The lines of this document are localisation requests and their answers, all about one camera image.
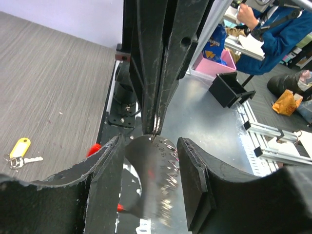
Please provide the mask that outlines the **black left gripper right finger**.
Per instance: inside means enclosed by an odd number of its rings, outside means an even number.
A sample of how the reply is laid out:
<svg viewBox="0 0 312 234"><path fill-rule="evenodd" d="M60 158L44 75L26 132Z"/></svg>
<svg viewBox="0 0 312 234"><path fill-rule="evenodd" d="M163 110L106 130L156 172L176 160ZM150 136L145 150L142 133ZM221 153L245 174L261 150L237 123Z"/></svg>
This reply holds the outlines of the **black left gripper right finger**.
<svg viewBox="0 0 312 234"><path fill-rule="evenodd" d="M312 169L285 166L257 177L177 141L188 230L194 234L309 234Z"/></svg>

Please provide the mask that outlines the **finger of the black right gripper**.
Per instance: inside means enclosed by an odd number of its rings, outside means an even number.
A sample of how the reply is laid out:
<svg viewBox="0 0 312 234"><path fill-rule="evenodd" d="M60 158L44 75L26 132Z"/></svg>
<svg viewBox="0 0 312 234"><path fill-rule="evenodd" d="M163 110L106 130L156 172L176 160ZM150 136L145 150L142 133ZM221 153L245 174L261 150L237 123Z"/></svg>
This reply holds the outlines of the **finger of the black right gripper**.
<svg viewBox="0 0 312 234"><path fill-rule="evenodd" d="M141 108L144 134L154 130L166 8L166 0L135 1L130 77Z"/></svg>
<svg viewBox="0 0 312 234"><path fill-rule="evenodd" d="M207 9L207 0L178 0L165 46L156 103L156 134L160 134L166 109L177 77L183 67L198 27Z"/></svg>

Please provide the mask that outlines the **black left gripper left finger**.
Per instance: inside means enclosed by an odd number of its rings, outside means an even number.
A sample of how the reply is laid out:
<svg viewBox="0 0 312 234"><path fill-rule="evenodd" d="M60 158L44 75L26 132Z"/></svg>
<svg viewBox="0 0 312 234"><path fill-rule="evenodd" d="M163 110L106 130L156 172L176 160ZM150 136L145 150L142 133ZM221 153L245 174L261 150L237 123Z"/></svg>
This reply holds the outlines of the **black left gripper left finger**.
<svg viewBox="0 0 312 234"><path fill-rule="evenodd" d="M114 233L124 147L124 137L117 135L93 155L43 181L1 175L1 233Z"/></svg>

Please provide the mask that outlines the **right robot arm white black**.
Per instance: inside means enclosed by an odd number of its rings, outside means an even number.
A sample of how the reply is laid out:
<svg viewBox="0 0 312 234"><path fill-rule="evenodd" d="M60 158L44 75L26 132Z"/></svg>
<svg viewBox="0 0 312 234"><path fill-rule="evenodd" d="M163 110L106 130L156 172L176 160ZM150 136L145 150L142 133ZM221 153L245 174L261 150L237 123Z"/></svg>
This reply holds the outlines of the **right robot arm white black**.
<svg viewBox="0 0 312 234"><path fill-rule="evenodd" d="M210 0L126 0L109 122L159 135L169 103L190 65Z"/></svg>

